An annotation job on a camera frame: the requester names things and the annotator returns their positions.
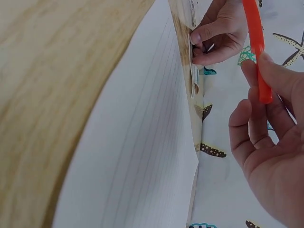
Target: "orange handle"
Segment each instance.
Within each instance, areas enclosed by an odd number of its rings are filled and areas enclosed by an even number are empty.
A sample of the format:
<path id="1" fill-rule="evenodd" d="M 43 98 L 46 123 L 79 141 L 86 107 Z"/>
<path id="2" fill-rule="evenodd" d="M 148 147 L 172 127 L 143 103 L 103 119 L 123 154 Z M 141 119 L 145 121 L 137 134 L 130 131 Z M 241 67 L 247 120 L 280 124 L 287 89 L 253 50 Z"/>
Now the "orange handle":
<path id="1" fill-rule="evenodd" d="M 246 14 L 251 51 L 256 55 L 256 59 L 264 52 L 265 43 L 262 28 L 262 20 L 256 0 L 243 0 L 243 6 Z M 257 78 L 259 87 L 260 102 L 269 104 L 272 102 L 271 88 L 263 80 L 260 70 L 257 67 Z"/>
<path id="2" fill-rule="evenodd" d="M 263 53 L 264 48 L 259 47 L 259 49 L 255 50 L 256 53 L 256 59 L 260 58 L 260 55 Z M 258 89 L 259 89 L 259 96 L 260 96 L 260 102 L 264 104 L 269 104 L 272 102 L 272 91 L 271 88 L 266 84 L 264 79 L 262 78 L 262 74 L 260 72 L 260 69 L 257 66 L 257 80 L 258 80 Z"/>
<path id="3" fill-rule="evenodd" d="M 271 103 L 272 102 L 271 88 L 266 84 L 266 82 L 262 78 L 258 65 L 257 65 L 257 79 L 258 79 L 260 102 L 262 102 L 264 104 Z"/>

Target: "finger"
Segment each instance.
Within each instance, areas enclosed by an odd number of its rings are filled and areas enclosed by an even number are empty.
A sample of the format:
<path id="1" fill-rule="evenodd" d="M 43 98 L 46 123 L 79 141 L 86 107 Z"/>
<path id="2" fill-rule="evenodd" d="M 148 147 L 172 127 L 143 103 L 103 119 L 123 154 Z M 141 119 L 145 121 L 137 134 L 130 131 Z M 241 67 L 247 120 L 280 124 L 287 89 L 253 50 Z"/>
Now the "finger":
<path id="1" fill-rule="evenodd" d="M 245 60 L 241 69 L 250 87 L 258 86 L 257 82 L 257 65 L 252 60 Z"/>
<path id="2" fill-rule="evenodd" d="M 285 134 L 295 126 L 294 121 L 288 114 L 285 105 L 277 94 L 272 94 L 272 103 L 266 105 L 267 118 L 273 127 L 277 137 L 281 140 Z"/>
<path id="3" fill-rule="evenodd" d="M 203 54 L 203 52 L 199 48 L 194 48 L 193 49 L 193 56 L 194 57 L 202 55 L 202 54 Z"/>
<path id="4" fill-rule="evenodd" d="M 302 151 L 304 152 L 304 131 L 301 133 Z"/>
<path id="5" fill-rule="evenodd" d="M 214 46 L 213 46 L 214 45 L 214 41 L 213 41 L 213 39 L 206 40 L 206 41 L 203 42 L 203 45 L 205 47 L 205 51 L 204 52 L 208 53 L 209 51 L 211 51 L 214 48 Z"/>
<path id="6" fill-rule="evenodd" d="M 242 64 L 242 70 L 249 85 L 251 87 L 258 86 L 256 64 L 251 60 L 245 60 Z M 273 102 L 266 105 L 266 113 L 267 119 L 269 120 L 271 126 L 274 128 L 274 131 L 279 139 L 282 139 L 286 132 L 294 126 L 294 122 L 286 111 L 284 104 L 275 93 L 273 93 Z"/>
<path id="7" fill-rule="evenodd" d="M 219 12 L 225 4 L 226 4 L 226 0 L 212 1 L 200 24 L 201 25 L 209 24 L 212 21 L 211 18 L 213 18 L 215 13 Z"/>
<path id="8" fill-rule="evenodd" d="M 303 91 L 301 88 L 304 85 L 302 77 L 295 71 L 275 64 L 268 54 L 263 53 L 258 64 L 265 82 L 288 101 L 293 102 L 292 96 L 296 95 L 296 92 Z"/>
<path id="9" fill-rule="evenodd" d="M 293 117 L 295 118 L 295 112 L 294 112 L 294 108 L 293 108 L 291 102 L 283 97 L 280 97 L 280 98 L 281 98 L 283 104 L 285 105 L 285 107 L 288 109 L 288 111 L 291 113 L 291 115 L 293 115 Z"/>
<path id="10" fill-rule="evenodd" d="M 258 60 L 262 77 L 281 97 L 292 103 L 294 115 L 300 128 L 304 129 L 304 73 L 288 70 L 272 62 L 267 54 Z"/>
<path id="11" fill-rule="evenodd" d="M 192 44 L 198 44 L 211 39 L 214 36 L 229 33 L 226 20 L 218 19 L 210 24 L 196 28 L 190 35 Z"/>
<path id="12" fill-rule="evenodd" d="M 200 43 L 197 43 L 196 45 L 194 45 L 194 47 L 199 48 L 199 49 L 203 49 L 204 45 L 203 45 L 202 42 L 200 42 Z"/>
<path id="13" fill-rule="evenodd" d="M 252 107 L 249 120 L 250 140 L 257 149 L 271 148 L 274 143 L 268 135 L 266 107 L 259 101 L 257 86 L 250 88 L 248 99 Z"/>
<path id="14" fill-rule="evenodd" d="M 249 100 L 241 101 L 229 119 L 229 135 L 231 151 L 241 168 L 255 147 L 248 135 L 248 121 L 251 116 L 251 103 Z"/>
<path id="15" fill-rule="evenodd" d="M 236 55 L 237 53 L 238 50 L 235 50 L 228 46 L 224 46 L 217 50 L 211 51 L 209 53 L 199 55 L 193 58 L 192 62 L 194 64 L 207 66 L 207 65 L 223 62 L 226 59 Z"/>

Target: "wooden table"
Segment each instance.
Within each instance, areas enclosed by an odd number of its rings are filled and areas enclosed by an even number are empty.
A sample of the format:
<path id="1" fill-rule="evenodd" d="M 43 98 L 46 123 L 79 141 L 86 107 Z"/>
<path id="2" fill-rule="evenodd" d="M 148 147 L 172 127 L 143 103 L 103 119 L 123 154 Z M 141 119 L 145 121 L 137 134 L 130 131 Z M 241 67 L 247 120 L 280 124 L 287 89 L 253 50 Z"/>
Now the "wooden table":
<path id="1" fill-rule="evenodd" d="M 0 227 L 51 227 L 82 130 L 153 0 L 0 2 Z M 188 0 L 170 0 L 189 89 Z M 190 99 L 194 141 L 201 121 Z"/>

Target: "notebook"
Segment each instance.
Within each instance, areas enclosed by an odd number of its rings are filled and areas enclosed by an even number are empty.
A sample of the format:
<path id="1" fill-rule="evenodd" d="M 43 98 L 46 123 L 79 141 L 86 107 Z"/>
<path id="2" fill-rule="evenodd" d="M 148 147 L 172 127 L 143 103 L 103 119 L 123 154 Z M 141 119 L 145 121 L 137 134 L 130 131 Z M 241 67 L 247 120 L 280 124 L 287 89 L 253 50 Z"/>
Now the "notebook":
<path id="1" fill-rule="evenodd" d="M 155 0 L 102 90 L 53 228 L 184 228 L 198 165 L 167 0 Z"/>

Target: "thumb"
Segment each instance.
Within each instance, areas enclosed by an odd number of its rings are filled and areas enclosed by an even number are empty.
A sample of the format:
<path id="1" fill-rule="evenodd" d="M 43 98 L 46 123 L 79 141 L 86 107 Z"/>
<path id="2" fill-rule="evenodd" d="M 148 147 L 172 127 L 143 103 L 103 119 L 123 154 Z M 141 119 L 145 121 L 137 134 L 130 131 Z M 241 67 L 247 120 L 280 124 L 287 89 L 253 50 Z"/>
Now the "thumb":
<path id="1" fill-rule="evenodd" d="M 195 45 L 227 32 L 227 23 L 218 19 L 210 24 L 196 28 L 190 35 L 190 41 L 191 44 Z"/>
<path id="2" fill-rule="evenodd" d="M 285 99 L 292 102 L 291 98 L 293 94 L 297 96 L 296 94 L 298 92 L 304 90 L 303 76 L 295 71 L 275 64 L 268 54 L 263 53 L 260 56 L 258 67 L 265 82 Z"/>

